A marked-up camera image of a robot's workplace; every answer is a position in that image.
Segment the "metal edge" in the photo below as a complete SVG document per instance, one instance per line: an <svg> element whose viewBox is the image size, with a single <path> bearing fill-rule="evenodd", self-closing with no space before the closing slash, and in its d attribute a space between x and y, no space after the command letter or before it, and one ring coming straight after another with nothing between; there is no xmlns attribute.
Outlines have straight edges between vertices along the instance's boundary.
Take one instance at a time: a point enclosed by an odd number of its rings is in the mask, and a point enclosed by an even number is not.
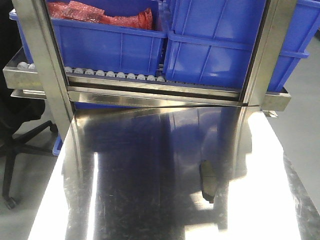
<svg viewBox="0 0 320 240"><path fill-rule="evenodd" d="M262 110L283 112L288 106L291 95L283 88L282 92L267 92L262 103Z"/></svg>
<svg viewBox="0 0 320 240"><path fill-rule="evenodd" d="M240 101L262 106L297 0L268 0L254 45Z"/></svg>
<svg viewBox="0 0 320 240"><path fill-rule="evenodd" d="M199 97L186 97L163 95L142 92L123 92L109 89L96 89L86 87L68 87L70 101L81 103L130 106L137 108L150 107L186 107L186 106L237 106L237 101L207 99Z"/></svg>
<svg viewBox="0 0 320 240"><path fill-rule="evenodd" d="M26 91L21 89L15 89L11 93L11 97L25 98L25 99L47 99L44 91Z"/></svg>

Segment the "metal frame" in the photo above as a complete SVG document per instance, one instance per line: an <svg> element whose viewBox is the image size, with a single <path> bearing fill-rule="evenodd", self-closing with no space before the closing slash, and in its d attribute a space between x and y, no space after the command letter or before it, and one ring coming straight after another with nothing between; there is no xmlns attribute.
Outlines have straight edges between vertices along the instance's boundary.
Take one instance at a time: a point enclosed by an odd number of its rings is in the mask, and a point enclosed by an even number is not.
<svg viewBox="0 0 320 240"><path fill-rule="evenodd" d="M12 0L37 68L17 69L16 55L4 69L9 88L44 91L64 139L74 108L71 102L134 107L259 106L283 111L291 96L267 92L297 0L267 0L245 84L238 89L193 84L159 84L118 78L66 74L45 0ZM15 96L39 93L15 91Z"/></svg>
<svg viewBox="0 0 320 240"><path fill-rule="evenodd" d="M74 115L69 101L68 79L44 0L13 0L25 39L32 52L53 118L64 139Z"/></svg>
<svg viewBox="0 0 320 240"><path fill-rule="evenodd" d="M267 0L240 101L261 106L274 73L297 0Z"/></svg>

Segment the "stainless steel surface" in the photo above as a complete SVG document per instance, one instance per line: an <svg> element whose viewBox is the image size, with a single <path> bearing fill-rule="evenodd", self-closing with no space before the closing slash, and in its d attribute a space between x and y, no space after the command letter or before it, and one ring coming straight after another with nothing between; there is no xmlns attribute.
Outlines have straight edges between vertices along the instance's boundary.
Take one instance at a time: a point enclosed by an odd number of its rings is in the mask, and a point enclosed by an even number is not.
<svg viewBox="0 0 320 240"><path fill-rule="evenodd" d="M38 77L38 73L35 70L21 69L16 67L21 61L26 61L23 49L20 49L20 51L3 69L8 88L16 90L43 91L42 83ZM240 91L233 88L174 82L162 82L158 84L155 82L141 80L127 80L123 78L111 78L106 76L88 76L74 73L67 73L67 77L71 86L78 86L81 88L80 91L74 92L72 90L69 93L72 101L114 105L129 103L128 106L136 107L173 107L213 103L215 105L228 106L240 105L236 101L236 99L238 99L240 96ZM90 89L89 92L84 92L86 87ZM99 92L101 92L99 89L107 89L108 94L99 95L99 97L97 97L96 95L92 94L94 89L97 89ZM150 99L148 93L156 94L157 99ZM168 100L166 95L175 97L171 97L171 100ZM199 103L193 104L196 98L200 98ZM290 99L291 96L288 92L286 92L285 89L281 93L267 92L264 97L262 109L284 111Z"/></svg>
<svg viewBox="0 0 320 240"><path fill-rule="evenodd" d="M259 107L85 110L29 236L42 239L316 240L320 216Z"/></svg>
<svg viewBox="0 0 320 240"><path fill-rule="evenodd" d="M26 99L47 99L44 91L21 90L21 89L13 90L13 92L11 93L11 97L26 98Z"/></svg>
<svg viewBox="0 0 320 240"><path fill-rule="evenodd" d="M3 74L9 89L30 89L43 91L38 72L35 69L18 68L20 62L26 62L24 50L21 48L4 67Z"/></svg>
<svg viewBox="0 0 320 240"><path fill-rule="evenodd" d="M262 103L262 110L272 110L283 112L288 106L291 100L291 95L286 89L282 89L282 92L270 92L267 91Z"/></svg>
<svg viewBox="0 0 320 240"><path fill-rule="evenodd" d="M241 106L241 102L89 87L69 86L70 101L130 107L181 107L200 105Z"/></svg>
<svg viewBox="0 0 320 240"><path fill-rule="evenodd" d="M44 0L13 0L59 133L66 137L73 117L67 76Z"/></svg>
<svg viewBox="0 0 320 240"><path fill-rule="evenodd" d="M240 100L262 106L297 0L267 0Z"/></svg>
<svg viewBox="0 0 320 240"><path fill-rule="evenodd" d="M156 90L163 92L174 92L186 93L195 95L208 95L215 97L224 98L238 98L240 95L239 89L226 88L226 87L214 87L205 85L196 85L190 83L177 83L177 82L152 82L147 80L137 79L123 79L114 78L107 76L87 76L79 75L74 73L67 74L70 84L71 83L82 83L91 85L102 85L102 86L113 86L113 87L124 87L125 89L134 90Z"/></svg>

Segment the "blue storage crate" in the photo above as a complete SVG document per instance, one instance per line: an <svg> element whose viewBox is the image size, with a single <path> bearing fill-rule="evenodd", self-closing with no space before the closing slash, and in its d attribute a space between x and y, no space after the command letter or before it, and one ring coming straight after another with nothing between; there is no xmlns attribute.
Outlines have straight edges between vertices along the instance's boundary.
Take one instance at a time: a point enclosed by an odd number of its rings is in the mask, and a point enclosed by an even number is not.
<svg viewBox="0 0 320 240"><path fill-rule="evenodd" d="M298 0L283 49L304 52L320 26L320 0Z"/></svg>
<svg viewBox="0 0 320 240"><path fill-rule="evenodd" d="M280 92L299 61L308 57L309 53L307 51L282 51L273 71L268 91Z"/></svg>
<svg viewBox="0 0 320 240"><path fill-rule="evenodd" d="M151 8L156 30L53 18L55 36L65 66L144 75L156 73L164 39L167 37L166 21L162 19L162 3L154 0L79 2L104 9L109 16L134 16ZM25 55L32 63L18 16L13 11L10 18L18 23Z"/></svg>
<svg viewBox="0 0 320 240"><path fill-rule="evenodd" d="M169 81L241 89L253 47L168 33L163 72ZM281 51L269 91L279 92L300 59L308 53Z"/></svg>
<svg viewBox="0 0 320 240"><path fill-rule="evenodd" d="M265 0L171 0L175 34L253 44ZM320 26L320 0L298 0L283 44L303 52Z"/></svg>
<svg viewBox="0 0 320 240"><path fill-rule="evenodd" d="M52 149L52 154L54 156L59 156L61 148L62 148L63 142L61 140L60 135L56 138L53 149Z"/></svg>
<svg viewBox="0 0 320 240"><path fill-rule="evenodd" d="M176 0L172 30L178 35L254 44L265 4L266 0Z"/></svg>

